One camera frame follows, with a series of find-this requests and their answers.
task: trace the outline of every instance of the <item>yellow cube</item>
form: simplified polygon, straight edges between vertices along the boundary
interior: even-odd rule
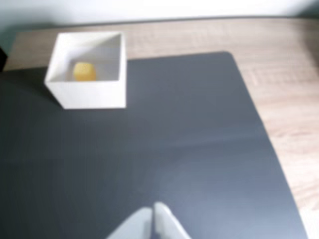
[[[94,65],[87,62],[78,62],[73,69],[73,76],[77,81],[95,81]]]

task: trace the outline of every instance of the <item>white box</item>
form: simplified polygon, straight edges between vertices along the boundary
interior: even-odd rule
[[[44,83],[64,109],[126,107],[126,51],[121,32],[60,33]],[[76,62],[90,62],[96,81],[75,81]]]

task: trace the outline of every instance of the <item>dark gray mat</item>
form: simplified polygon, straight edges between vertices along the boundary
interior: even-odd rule
[[[163,201],[193,239],[306,239],[230,54],[129,61],[124,110],[65,111],[45,71],[0,75],[0,238],[103,239]]]

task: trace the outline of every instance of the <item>wood grain surface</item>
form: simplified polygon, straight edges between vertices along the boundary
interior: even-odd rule
[[[59,32],[120,30],[129,59],[231,52],[310,239],[319,239],[319,21],[205,19],[20,32],[5,70],[47,66]]]

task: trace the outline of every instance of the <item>open box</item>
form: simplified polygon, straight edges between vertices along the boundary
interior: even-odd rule
[[[73,78],[76,62],[90,62],[96,81]],[[64,109],[126,107],[126,52],[121,32],[60,33],[45,85]]]

